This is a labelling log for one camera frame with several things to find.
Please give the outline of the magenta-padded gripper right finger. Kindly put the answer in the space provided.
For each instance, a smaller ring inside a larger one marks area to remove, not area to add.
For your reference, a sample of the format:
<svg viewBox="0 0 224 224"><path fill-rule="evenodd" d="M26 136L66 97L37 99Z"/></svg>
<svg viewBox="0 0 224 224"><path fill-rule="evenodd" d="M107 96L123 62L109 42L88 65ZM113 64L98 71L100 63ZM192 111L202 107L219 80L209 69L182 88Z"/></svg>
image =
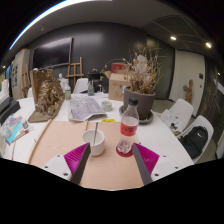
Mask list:
<svg viewBox="0 0 224 224"><path fill-rule="evenodd" d="M159 155L143 145L134 143L132 153L137 162L144 185L159 180L180 169L180 166L167 155Z"/></svg>

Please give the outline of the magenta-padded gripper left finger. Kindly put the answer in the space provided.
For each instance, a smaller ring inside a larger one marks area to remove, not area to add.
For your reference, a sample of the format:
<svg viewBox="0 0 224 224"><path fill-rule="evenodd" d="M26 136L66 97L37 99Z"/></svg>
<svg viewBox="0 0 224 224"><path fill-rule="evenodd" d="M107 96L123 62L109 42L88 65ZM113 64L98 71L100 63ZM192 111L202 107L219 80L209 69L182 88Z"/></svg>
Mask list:
<svg viewBox="0 0 224 224"><path fill-rule="evenodd" d="M42 169L65 180L79 184L89 155L90 144L85 143L65 155L55 155Z"/></svg>

